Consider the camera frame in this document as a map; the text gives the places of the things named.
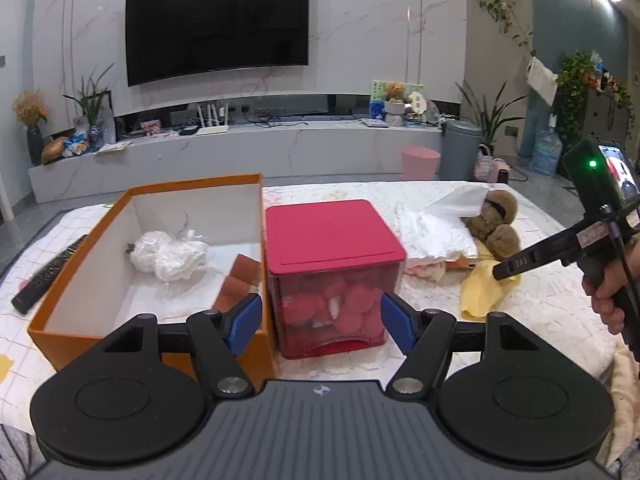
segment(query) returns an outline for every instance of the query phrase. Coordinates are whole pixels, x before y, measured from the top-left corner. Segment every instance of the orange box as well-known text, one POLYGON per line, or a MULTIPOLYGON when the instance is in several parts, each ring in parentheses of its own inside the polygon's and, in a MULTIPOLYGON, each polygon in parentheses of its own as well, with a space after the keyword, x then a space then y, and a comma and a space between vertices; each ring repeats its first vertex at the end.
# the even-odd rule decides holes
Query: orange box
MULTIPOLYGON (((60 370, 136 314, 151 312, 159 322, 181 322, 189 314, 210 308, 225 274, 241 253, 264 261, 260 174, 129 189, 60 272, 28 333, 53 367, 60 370), (167 285, 152 274, 137 272, 126 254, 127 244, 148 231, 177 235, 187 218, 188 228, 205 235, 210 245, 209 259, 213 263, 200 280, 178 280, 167 285)), ((264 267, 260 266, 258 285, 262 325, 239 358, 256 387, 275 378, 264 267)), ((162 354, 162 361, 194 376, 188 355, 162 354)))

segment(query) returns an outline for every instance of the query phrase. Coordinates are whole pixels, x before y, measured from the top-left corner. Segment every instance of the tablecloth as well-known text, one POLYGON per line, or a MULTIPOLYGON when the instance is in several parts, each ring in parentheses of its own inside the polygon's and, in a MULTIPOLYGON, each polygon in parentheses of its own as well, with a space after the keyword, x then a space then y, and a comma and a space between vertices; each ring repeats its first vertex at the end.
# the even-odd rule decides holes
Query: tablecloth
MULTIPOLYGON (((349 184, 308 184, 264 188, 264 206, 322 202, 327 200, 369 200, 387 224, 395 229, 398 204, 427 205, 443 197, 463 182, 372 182, 349 184)), ((504 185, 518 199, 514 227, 528 246, 563 227, 528 199, 504 185)), ((0 285, 0 354, 12 361, 0 383, 0 422, 33 433, 29 403, 37 387, 54 373, 52 367, 26 333, 34 308, 27 316, 18 314, 11 298, 22 279, 28 277, 55 253, 88 232, 106 213, 104 205, 88 206, 65 214, 43 238, 28 247, 0 285)), ((439 283, 405 276, 400 296, 421 310, 440 308, 460 316, 460 283, 464 270, 450 270, 439 283)), ((612 362, 615 339, 589 308, 580 286, 577 267, 559 262, 532 270, 500 304, 503 310, 563 352, 588 373, 599 377, 612 362)), ((279 376, 287 379, 361 380, 377 379, 383 386, 404 357, 389 339, 383 346, 334 356, 302 360, 279 359, 279 376)), ((478 354, 455 355, 450 372, 475 362, 478 354)))

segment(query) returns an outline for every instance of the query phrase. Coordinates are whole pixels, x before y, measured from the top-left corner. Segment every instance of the gray ribbed surface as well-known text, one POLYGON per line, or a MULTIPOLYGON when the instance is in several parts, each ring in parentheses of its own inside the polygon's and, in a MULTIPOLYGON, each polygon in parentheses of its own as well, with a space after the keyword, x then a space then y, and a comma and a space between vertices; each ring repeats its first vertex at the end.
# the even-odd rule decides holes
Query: gray ribbed surface
POLYGON ((52 463, 34 478, 604 480, 609 476, 591 463, 564 472, 501 470, 446 440, 423 406, 384 397, 375 382, 271 381, 253 399, 218 406, 196 439, 148 465, 107 472, 52 463))

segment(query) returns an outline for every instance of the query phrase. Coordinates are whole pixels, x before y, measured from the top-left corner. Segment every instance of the pink trash can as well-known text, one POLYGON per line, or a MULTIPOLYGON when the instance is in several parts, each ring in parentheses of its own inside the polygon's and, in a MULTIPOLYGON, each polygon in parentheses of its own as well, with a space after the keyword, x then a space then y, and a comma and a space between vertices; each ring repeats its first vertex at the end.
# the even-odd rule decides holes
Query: pink trash can
POLYGON ((402 180, 435 180, 440 154, 423 146, 402 150, 402 180))

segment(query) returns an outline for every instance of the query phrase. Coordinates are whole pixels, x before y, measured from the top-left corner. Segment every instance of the television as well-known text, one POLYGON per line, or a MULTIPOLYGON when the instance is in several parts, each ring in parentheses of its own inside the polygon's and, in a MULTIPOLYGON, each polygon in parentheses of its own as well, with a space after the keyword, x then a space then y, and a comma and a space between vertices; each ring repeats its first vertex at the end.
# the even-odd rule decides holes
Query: television
POLYGON ((126 0, 127 80, 308 65, 308 23, 309 0, 126 0))

